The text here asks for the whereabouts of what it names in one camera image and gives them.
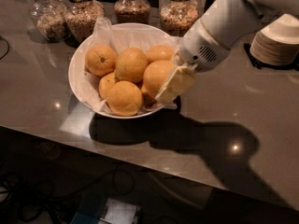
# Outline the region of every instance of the table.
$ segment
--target table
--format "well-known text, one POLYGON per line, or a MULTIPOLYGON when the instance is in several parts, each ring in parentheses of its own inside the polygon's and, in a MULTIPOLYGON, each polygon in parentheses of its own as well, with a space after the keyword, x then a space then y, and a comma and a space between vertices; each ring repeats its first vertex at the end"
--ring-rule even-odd
MULTIPOLYGON (((243 49, 252 35, 198 74, 177 110, 109 119, 74 96, 76 48, 45 41, 27 13, 33 1, 0 1, 0 35, 10 44, 0 60, 1 126, 299 210, 298 72, 253 67, 243 49)), ((113 20, 112 8, 105 4, 113 20)))

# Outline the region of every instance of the stack of plates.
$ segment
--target stack of plates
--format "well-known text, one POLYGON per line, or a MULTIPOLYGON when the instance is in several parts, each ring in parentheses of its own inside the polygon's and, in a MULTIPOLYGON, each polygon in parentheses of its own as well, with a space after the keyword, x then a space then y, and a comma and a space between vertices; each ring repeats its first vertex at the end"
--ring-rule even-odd
POLYGON ((291 64, 299 52, 299 20, 285 14, 256 34, 251 55, 262 63, 291 64))

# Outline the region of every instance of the jar of grains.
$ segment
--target jar of grains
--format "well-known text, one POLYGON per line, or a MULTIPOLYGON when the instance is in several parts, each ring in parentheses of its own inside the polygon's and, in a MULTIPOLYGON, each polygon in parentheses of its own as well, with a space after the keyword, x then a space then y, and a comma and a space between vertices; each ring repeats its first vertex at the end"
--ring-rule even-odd
POLYGON ((118 0, 114 4, 118 23, 149 23, 150 3, 148 0, 118 0))
POLYGON ((59 0, 35 0, 29 9, 29 16, 49 42, 59 42, 71 35, 65 22, 67 9, 67 5, 59 0))
POLYGON ((98 16, 105 16, 101 2, 95 0, 69 0, 69 8, 65 20, 74 36, 82 43, 87 37, 93 34, 93 28, 98 16))
POLYGON ((160 9, 161 29, 170 35, 184 36, 198 18, 195 0, 168 0, 160 9))

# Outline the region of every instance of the white robotic arm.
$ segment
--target white robotic arm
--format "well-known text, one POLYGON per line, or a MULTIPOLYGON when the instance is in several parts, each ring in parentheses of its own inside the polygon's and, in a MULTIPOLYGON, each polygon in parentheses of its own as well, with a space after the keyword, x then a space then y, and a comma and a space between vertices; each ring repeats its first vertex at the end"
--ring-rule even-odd
POLYGON ((221 63, 243 35, 283 13, 299 14, 299 0, 216 0, 182 38, 179 58, 205 72, 221 63))

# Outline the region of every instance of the bowl of oranges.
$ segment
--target bowl of oranges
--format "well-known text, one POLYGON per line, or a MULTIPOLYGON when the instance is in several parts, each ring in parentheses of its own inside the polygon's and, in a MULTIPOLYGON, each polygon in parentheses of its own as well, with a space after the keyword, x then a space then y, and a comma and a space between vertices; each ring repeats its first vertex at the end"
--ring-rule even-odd
POLYGON ((158 28, 108 23, 103 29, 101 21, 71 59, 70 87, 92 111, 115 119, 136 119, 176 108, 159 104, 155 96, 174 67, 171 60, 177 48, 177 38, 158 28))

